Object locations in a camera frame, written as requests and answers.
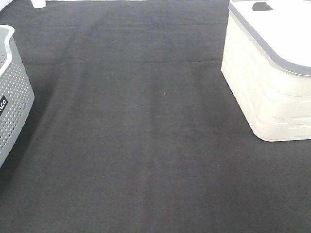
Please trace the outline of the black table cloth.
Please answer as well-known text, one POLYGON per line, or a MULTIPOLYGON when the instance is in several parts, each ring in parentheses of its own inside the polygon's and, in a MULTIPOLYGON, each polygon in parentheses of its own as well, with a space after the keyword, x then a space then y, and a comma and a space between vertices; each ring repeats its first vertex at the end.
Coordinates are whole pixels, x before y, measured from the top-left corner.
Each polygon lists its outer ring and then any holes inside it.
POLYGON ((311 143, 251 131, 226 0, 15 0, 35 101, 0 169, 3 233, 308 233, 311 143))

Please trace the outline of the grey perforated plastic basket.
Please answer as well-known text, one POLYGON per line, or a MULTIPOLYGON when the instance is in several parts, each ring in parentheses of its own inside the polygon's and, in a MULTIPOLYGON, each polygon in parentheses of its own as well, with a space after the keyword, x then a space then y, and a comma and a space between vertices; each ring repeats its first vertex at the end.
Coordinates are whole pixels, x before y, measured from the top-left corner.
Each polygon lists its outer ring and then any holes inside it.
POLYGON ((13 38, 12 26, 0 26, 0 164, 14 146, 35 96, 13 38))

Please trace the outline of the cream plastic storage basket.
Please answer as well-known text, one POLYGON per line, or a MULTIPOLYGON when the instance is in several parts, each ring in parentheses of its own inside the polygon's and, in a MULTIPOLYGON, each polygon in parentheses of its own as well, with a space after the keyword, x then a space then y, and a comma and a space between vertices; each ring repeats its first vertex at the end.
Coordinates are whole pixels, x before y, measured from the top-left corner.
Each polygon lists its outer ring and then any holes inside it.
POLYGON ((311 137, 311 3, 231 0, 221 71, 265 141, 311 137))

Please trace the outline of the white cylindrical object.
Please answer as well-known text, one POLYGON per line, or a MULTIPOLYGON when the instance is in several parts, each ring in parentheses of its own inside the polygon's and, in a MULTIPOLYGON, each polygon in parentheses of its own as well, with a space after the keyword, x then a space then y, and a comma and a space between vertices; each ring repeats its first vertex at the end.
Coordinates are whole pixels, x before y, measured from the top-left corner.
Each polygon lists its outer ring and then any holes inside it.
POLYGON ((46 7, 46 1, 45 0, 31 0, 31 3, 34 8, 40 9, 46 7))

